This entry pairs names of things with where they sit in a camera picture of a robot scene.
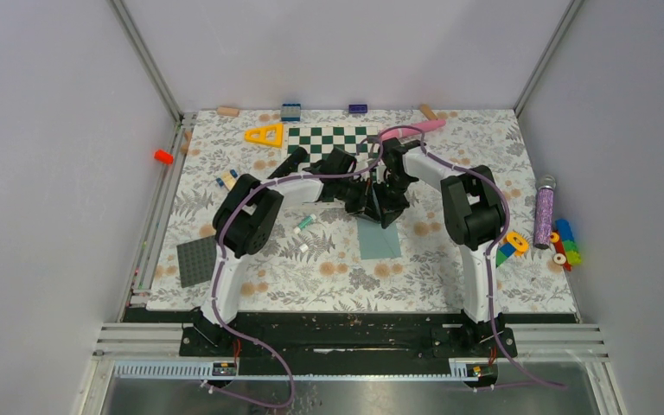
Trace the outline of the grey-blue envelope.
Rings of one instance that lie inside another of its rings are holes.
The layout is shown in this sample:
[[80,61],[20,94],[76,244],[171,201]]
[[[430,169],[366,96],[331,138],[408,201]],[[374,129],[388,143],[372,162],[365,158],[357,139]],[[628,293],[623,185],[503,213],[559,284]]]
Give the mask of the grey-blue envelope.
[[379,223],[358,219],[357,232],[361,259],[395,259],[401,256],[396,223],[383,228]]

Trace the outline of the small green white peg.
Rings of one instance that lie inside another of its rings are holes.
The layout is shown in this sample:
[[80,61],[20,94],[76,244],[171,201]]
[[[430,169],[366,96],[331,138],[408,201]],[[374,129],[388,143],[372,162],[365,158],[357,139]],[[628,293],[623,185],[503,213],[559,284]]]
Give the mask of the small green white peg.
[[308,225],[313,223],[316,220],[316,215],[315,214],[310,214],[306,216],[303,220],[301,220],[293,229],[294,234],[299,234],[301,233],[302,230],[304,230]]

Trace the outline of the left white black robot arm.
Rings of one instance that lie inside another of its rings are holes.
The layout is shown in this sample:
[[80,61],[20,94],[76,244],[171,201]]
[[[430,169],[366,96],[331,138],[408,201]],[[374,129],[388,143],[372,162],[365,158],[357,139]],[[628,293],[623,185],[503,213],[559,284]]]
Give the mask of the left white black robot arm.
[[245,256],[258,253],[271,237],[282,208],[336,198],[346,211],[386,228],[397,218],[385,211],[381,192],[371,179],[363,177],[382,161],[383,149],[372,162],[354,171],[355,156],[334,149],[328,158],[300,170],[308,152],[299,147],[288,156],[268,180],[262,182],[250,174],[237,179],[220,205],[213,226],[217,234],[216,260],[212,288],[201,312],[211,323],[201,332],[201,345],[214,355],[222,355],[233,346],[232,330],[225,324],[237,315]]

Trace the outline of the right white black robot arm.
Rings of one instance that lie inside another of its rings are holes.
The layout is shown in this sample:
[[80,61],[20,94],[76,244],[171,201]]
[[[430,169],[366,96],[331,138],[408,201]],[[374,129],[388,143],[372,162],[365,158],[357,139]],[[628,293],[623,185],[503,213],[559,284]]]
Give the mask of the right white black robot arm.
[[410,184],[422,181],[441,195],[444,225],[459,247],[465,287],[463,311],[475,324],[461,334],[463,348],[482,356],[495,345],[495,332],[484,322],[496,318],[494,267],[496,244],[508,215],[491,170],[460,168],[428,151],[418,140],[402,144],[395,138],[382,144],[384,179],[372,190],[376,220],[389,227],[410,207]]

